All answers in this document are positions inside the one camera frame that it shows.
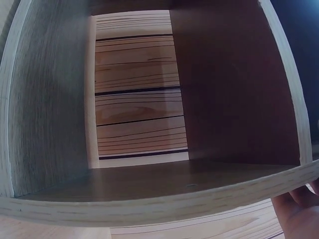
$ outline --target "wooden plank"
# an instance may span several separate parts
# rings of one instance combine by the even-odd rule
[[[299,165],[292,94],[258,1],[175,3],[189,159]],[[306,124],[302,129],[307,133]]]
[[[127,227],[167,223],[208,216],[256,203],[312,182],[318,175],[319,160],[316,160],[248,182],[166,197],[82,203],[0,197],[0,215],[77,227]]]
[[[89,168],[99,168],[99,153],[95,117],[95,36],[96,19],[89,19],[88,41],[86,47],[86,68],[84,82],[85,137]]]
[[[172,34],[168,10],[126,11],[96,18],[96,39]]]
[[[171,36],[97,42],[96,93],[178,86]]]
[[[10,95],[1,98],[8,105],[1,113],[8,128],[1,137],[10,142],[9,157],[1,160],[9,161],[15,196],[88,170],[83,104],[87,1],[31,0],[20,6],[24,14],[15,17],[21,24],[12,24],[8,39],[13,41],[3,54],[12,60],[6,62],[11,74],[4,79],[11,81],[5,88]]]
[[[183,115],[180,90],[98,97],[95,109],[97,127]]]
[[[187,147],[184,117],[97,127],[99,155]]]
[[[138,166],[138,165],[147,165],[147,164],[157,164],[157,163],[169,163],[169,162],[178,162],[188,160],[187,152],[180,153],[167,153],[151,156],[135,156],[132,157],[123,157],[121,159],[105,159],[100,160],[100,168],[112,168],[112,167],[129,167],[129,166]]]
[[[165,197],[220,188],[279,173],[292,166],[180,162],[92,169],[76,179],[21,199],[110,202]]]

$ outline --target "plywood edge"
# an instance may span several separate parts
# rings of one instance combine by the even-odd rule
[[[313,157],[308,111],[295,59],[284,29],[272,3],[270,0],[259,0],[259,3],[265,13],[270,29],[274,35],[286,71],[296,116],[300,164],[304,165],[311,163],[313,161]]]
[[[89,17],[84,82],[85,137],[89,168],[99,168],[98,142],[95,116],[95,40],[96,17]]]
[[[100,160],[100,168],[128,167],[128,166],[157,164],[157,163],[179,162],[179,161],[185,161],[185,160],[189,160],[188,152],[168,153],[164,155]]]
[[[319,160],[316,160],[249,182],[167,197],[86,203],[1,197],[0,215],[44,224],[77,227],[159,224],[203,217],[256,203],[305,185],[316,180],[318,176]]]
[[[13,197],[8,144],[9,97],[15,57],[21,31],[32,0],[20,2],[4,47],[0,65],[0,196]]]
[[[242,214],[253,213],[258,210],[265,210],[270,208],[270,211],[273,211],[272,202],[270,199],[265,199],[260,202],[250,204],[243,207],[238,207],[233,210],[229,210],[223,213],[217,213],[214,215],[194,218],[189,220],[182,220],[178,222],[165,223],[165,224],[154,224],[154,225],[143,225],[136,227],[123,227],[123,228],[110,228],[112,235],[131,235],[131,234],[143,234],[143,233],[153,233],[153,232],[161,232],[164,230],[173,230],[178,228],[190,227],[194,225],[204,224],[204,223],[214,223],[218,220],[234,217],[241,217]]]

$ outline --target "wood grain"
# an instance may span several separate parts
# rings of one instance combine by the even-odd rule
[[[97,127],[99,155],[187,147],[184,117]]]
[[[319,140],[319,10],[315,0],[271,1],[294,55],[307,106],[312,143]]]
[[[171,36],[97,42],[95,69],[96,93],[179,85]]]
[[[88,40],[86,47],[86,68],[84,82],[85,137],[89,168],[99,168],[99,153],[95,117],[95,36],[96,19],[89,19]]]
[[[180,90],[98,97],[95,109],[97,126],[183,115]]]
[[[6,39],[20,0],[2,0],[0,2],[0,62]]]
[[[4,239],[112,239],[109,228],[72,228],[22,222],[0,217],[0,238]]]
[[[30,4],[31,0],[23,1],[17,8],[16,15],[12,21],[12,25],[7,36],[7,44],[5,45],[0,65],[0,196],[2,197],[13,197],[14,195],[8,142],[9,97],[12,84],[12,74],[14,71],[13,67],[15,56],[18,51],[22,27],[25,22]]]
[[[118,12],[96,18],[96,39],[172,34],[168,10]]]
[[[60,227],[0,217],[0,238],[14,239],[105,239],[110,234],[112,239],[269,239],[280,233],[269,199],[199,219],[131,228]]]
[[[84,124],[87,1],[22,1],[19,10],[3,54],[11,60],[4,62],[10,71],[4,81],[11,81],[4,89],[10,95],[1,98],[7,107],[1,114],[6,124],[1,125],[8,128],[4,134],[1,131],[1,137],[10,142],[5,145],[9,151],[1,148],[10,158],[5,155],[1,160],[9,161],[15,196],[84,175],[88,169]]]
[[[286,71],[290,93],[294,104],[299,141],[300,164],[307,164],[313,161],[310,125],[295,59],[272,3],[270,0],[259,0],[259,2],[273,32]],[[318,131],[317,122],[318,119],[315,120],[316,131]]]
[[[76,227],[126,227],[167,223],[256,203],[312,182],[318,176],[319,160],[316,160],[248,182],[157,198],[75,203],[0,197],[0,215]]]
[[[255,180],[292,166],[225,164],[190,160],[92,169],[81,179],[21,199],[51,202],[111,202],[195,193]]]
[[[113,239],[275,239],[285,238],[270,199],[245,207],[167,224],[111,228]]]
[[[107,159],[100,160],[100,168],[112,168],[112,167],[128,167],[138,165],[148,165],[157,163],[169,163],[188,160],[187,152],[180,153],[167,153],[162,155],[151,155],[151,156],[135,156],[135,157],[124,157],[121,159]]]
[[[300,165],[289,82],[258,1],[174,3],[189,159]]]

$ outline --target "light wood surface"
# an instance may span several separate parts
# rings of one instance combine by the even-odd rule
[[[172,33],[168,10],[118,12],[96,18],[96,39]]]
[[[99,155],[186,148],[169,11],[114,13],[96,20]],[[114,31],[115,39],[99,39],[103,29]]]
[[[118,158],[100,160],[100,168],[112,168],[112,167],[128,167],[146,164],[156,164],[156,163],[170,163],[188,160],[188,153],[167,153],[163,155],[153,155],[153,156],[138,156],[131,158]]]
[[[296,125],[299,141],[300,164],[313,161],[310,138],[310,126],[303,89],[301,86],[297,66],[283,27],[278,19],[270,0],[259,0],[264,10],[269,26],[276,40],[281,59],[286,70],[289,88],[294,104]]]
[[[24,0],[13,19],[3,54],[7,60],[1,63],[0,151],[15,196],[87,172],[88,14],[86,0]]]
[[[220,188],[111,202],[44,202],[0,197],[0,214],[44,224],[126,227],[203,217],[291,191],[319,175],[319,160]]]
[[[99,155],[187,147],[184,117],[97,127]]]
[[[179,86],[172,36],[96,43],[95,91]]]
[[[97,126],[183,115],[179,89],[98,97],[95,109]]]
[[[89,168],[99,168],[99,153],[95,117],[95,37],[96,18],[89,17],[84,82],[85,137]]]

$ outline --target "wooden floor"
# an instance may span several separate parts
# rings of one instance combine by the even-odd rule
[[[100,15],[96,29],[99,158],[187,151],[168,11]]]

